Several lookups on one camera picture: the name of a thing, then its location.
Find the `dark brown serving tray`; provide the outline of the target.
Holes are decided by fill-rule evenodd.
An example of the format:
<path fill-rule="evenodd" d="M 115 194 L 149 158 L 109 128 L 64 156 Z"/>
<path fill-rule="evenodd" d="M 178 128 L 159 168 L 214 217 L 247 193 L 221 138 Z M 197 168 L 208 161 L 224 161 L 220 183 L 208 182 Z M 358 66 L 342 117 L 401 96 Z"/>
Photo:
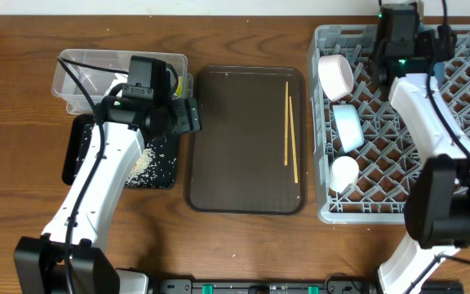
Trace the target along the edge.
<path fill-rule="evenodd" d="M 295 120 L 284 166 L 285 82 Z M 192 137 L 185 200 L 198 212 L 291 216 L 307 201 L 306 93 L 294 68 L 210 65 L 197 79 L 202 129 Z"/>

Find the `clear plastic bin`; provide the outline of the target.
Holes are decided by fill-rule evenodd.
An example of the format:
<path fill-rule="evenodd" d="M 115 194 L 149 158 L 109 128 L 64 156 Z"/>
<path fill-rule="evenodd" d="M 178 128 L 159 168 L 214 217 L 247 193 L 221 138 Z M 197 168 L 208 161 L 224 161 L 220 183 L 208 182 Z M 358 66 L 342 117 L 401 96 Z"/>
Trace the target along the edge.
<path fill-rule="evenodd" d="M 84 86 L 93 102 L 98 104 L 105 92 L 116 82 L 126 81 L 132 56 L 151 57 L 171 64 L 179 76 L 184 78 L 183 92 L 180 97 L 193 96 L 193 76 L 188 72 L 188 59 L 179 53 L 146 51 L 118 51 L 96 49 L 66 49 L 60 53 L 62 58 L 90 65 L 84 68 L 68 63 L 68 68 Z M 66 111 L 72 115 L 89 114 L 91 107 L 75 82 L 66 71 L 57 65 L 51 87 L 53 96 L 66 101 Z"/>

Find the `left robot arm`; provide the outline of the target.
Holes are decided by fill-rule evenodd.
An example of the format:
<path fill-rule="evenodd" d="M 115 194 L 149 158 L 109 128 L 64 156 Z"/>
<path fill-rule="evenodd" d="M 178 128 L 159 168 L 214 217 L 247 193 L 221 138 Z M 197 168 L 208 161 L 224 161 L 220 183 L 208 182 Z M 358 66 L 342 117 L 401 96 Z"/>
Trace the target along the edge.
<path fill-rule="evenodd" d="M 38 238 L 22 237 L 14 251 L 23 293 L 153 293 L 150 277 L 116 269 L 105 255 L 111 222 L 126 179 L 153 139 L 201 130 L 197 103 L 177 98 L 172 65 L 132 56 L 127 80 L 95 103 L 69 69 L 91 107 L 90 143 L 68 195 Z"/>

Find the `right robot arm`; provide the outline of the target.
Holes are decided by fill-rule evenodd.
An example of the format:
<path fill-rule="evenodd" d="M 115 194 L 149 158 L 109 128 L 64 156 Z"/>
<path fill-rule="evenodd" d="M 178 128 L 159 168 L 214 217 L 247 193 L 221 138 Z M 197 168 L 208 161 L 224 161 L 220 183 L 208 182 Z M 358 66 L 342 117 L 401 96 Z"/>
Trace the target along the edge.
<path fill-rule="evenodd" d="M 470 265 L 470 139 L 443 100 L 435 66 L 451 60 L 457 35 L 444 19 L 422 29 L 417 2 L 379 5 L 369 58 L 372 82 L 401 116 L 423 167 L 404 206 L 406 235 L 377 271 L 378 293 L 420 293 L 444 262 Z"/>

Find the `white tissue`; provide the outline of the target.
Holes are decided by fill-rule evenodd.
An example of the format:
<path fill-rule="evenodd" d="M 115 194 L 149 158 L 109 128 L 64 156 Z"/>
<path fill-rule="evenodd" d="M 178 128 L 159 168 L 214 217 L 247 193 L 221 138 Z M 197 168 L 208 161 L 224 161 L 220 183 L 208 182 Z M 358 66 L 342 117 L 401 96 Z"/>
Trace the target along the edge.
<path fill-rule="evenodd" d="M 105 96 L 119 96 L 126 84 L 124 82 L 116 81 L 106 92 Z"/>

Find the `white cup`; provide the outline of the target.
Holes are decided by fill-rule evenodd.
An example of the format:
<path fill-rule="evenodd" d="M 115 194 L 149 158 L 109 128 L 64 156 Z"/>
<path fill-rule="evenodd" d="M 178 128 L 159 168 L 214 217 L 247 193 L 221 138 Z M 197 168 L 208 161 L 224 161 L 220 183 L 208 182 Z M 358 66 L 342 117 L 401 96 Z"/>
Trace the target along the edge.
<path fill-rule="evenodd" d="M 336 193 L 344 192 L 349 186 L 357 183 L 359 171 L 359 165 L 354 158 L 338 157 L 329 168 L 329 188 Z"/>

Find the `light blue bowl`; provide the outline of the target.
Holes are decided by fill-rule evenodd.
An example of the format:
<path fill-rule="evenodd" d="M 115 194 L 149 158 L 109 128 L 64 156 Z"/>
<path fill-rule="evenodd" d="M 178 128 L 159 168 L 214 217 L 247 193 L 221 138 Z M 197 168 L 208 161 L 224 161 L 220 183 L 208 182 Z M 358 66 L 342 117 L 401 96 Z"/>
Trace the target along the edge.
<path fill-rule="evenodd" d="M 347 154 L 359 149 L 365 143 L 357 109 L 353 105 L 334 105 L 333 114 L 342 149 Z"/>

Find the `yellow green snack wrapper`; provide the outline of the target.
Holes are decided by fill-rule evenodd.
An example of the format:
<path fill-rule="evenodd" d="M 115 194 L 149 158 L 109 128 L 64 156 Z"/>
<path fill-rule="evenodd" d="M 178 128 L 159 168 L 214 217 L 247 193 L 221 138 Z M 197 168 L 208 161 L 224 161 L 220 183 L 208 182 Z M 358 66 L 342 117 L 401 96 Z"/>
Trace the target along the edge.
<path fill-rule="evenodd" d="M 183 92 L 184 78 L 182 76 L 178 77 L 178 85 L 175 91 L 175 97 L 179 98 Z"/>

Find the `wooden chopstick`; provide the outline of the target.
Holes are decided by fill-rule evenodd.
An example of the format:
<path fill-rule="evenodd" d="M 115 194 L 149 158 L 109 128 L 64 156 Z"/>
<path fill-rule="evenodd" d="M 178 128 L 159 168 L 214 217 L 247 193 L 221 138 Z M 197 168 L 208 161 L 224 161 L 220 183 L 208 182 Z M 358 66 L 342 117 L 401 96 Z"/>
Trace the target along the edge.
<path fill-rule="evenodd" d="M 292 149 L 292 158 L 293 158 L 293 168 L 294 168 L 294 181 L 296 184 L 299 183 L 299 173 L 298 173 L 298 161 L 297 161 L 297 150 L 296 150 L 296 138 L 295 138 L 295 120 L 293 114 L 293 104 L 292 97 L 289 96 L 289 114 L 290 114 L 290 136 L 291 136 L 291 149 Z"/>
<path fill-rule="evenodd" d="M 285 126 L 284 126 L 284 166 L 288 165 L 288 146 L 289 146 L 289 82 L 285 82 L 285 113 L 284 113 L 284 120 L 285 120 Z"/>

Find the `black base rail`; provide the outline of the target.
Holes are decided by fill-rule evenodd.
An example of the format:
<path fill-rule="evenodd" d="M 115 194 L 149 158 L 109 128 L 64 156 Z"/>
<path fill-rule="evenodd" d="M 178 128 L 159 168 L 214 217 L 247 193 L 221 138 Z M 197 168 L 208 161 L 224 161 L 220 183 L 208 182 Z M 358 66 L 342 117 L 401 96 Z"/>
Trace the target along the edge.
<path fill-rule="evenodd" d="M 187 279 L 161 281 L 149 293 L 160 294 L 327 294 L 379 293 L 373 283 L 330 280 L 323 283 L 193 282 Z"/>

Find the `grey dishwasher rack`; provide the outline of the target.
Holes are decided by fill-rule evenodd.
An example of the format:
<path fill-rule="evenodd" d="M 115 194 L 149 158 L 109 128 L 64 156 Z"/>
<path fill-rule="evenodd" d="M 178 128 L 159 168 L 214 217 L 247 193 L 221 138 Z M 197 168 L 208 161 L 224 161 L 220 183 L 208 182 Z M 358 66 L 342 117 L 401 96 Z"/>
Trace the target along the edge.
<path fill-rule="evenodd" d="M 455 25 L 456 53 L 445 63 L 440 92 L 458 125 L 470 138 L 470 25 Z M 371 82 L 367 66 L 374 25 L 321 25 L 308 48 L 308 89 L 313 112 L 313 166 L 317 214 L 327 224 L 401 224 L 410 187 L 419 176 L 417 150 L 402 118 Z M 357 109 L 365 142 L 350 152 L 360 167 L 358 182 L 339 194 L 327 188 L 329 166 L 344 155 L 332 103 L 321 88 L 321 56 L 341 54 L 352 67 L 354 86 L 344 103 Z"/>

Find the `dark blue plate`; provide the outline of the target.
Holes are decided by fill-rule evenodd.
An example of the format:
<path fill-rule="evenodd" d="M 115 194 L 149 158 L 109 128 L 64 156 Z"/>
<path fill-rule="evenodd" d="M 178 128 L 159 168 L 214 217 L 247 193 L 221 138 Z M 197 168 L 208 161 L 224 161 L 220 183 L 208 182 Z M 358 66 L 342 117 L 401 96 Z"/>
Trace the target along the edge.
<path fill-rule="evenodd" d="M 428 29 L 425 27 L 425 25 L 420 22 L 418 26 L 418 33 L 422 33 L 424 31 L 427 31 Z M 445 65 L 443 62 L 437 62 L 434 67 L 434 77 L 437 80 L 437 84 L 439 87 L 441 87 L 444 83 L 445 80 Z"/>

